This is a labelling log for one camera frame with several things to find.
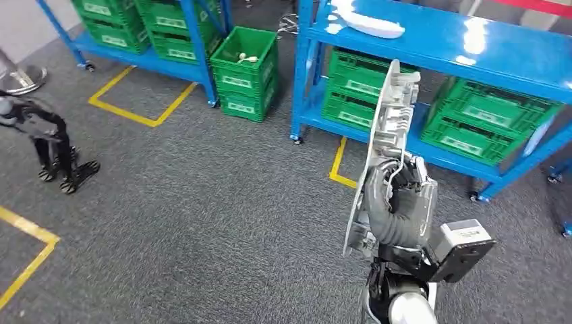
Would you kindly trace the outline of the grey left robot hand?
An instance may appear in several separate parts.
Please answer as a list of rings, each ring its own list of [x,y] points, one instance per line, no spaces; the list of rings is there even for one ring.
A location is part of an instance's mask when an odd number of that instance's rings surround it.
[[[65,120],[33,99],[1,93],[1,126],[29,137],[40,165],[38,177],[52,182],[61,174],[59,188],[64,194],[76,192],[101,168],[96,160],[78,164],[78,148],[71,144]]]

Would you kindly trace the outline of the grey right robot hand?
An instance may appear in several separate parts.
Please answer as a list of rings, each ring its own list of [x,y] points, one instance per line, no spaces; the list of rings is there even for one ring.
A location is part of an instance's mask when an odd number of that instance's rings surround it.
[[[369,168],[364,183],[364,210],[381,245],[420,248],[430,236],[438,182],[423,157],[399,163],[386,159]]]

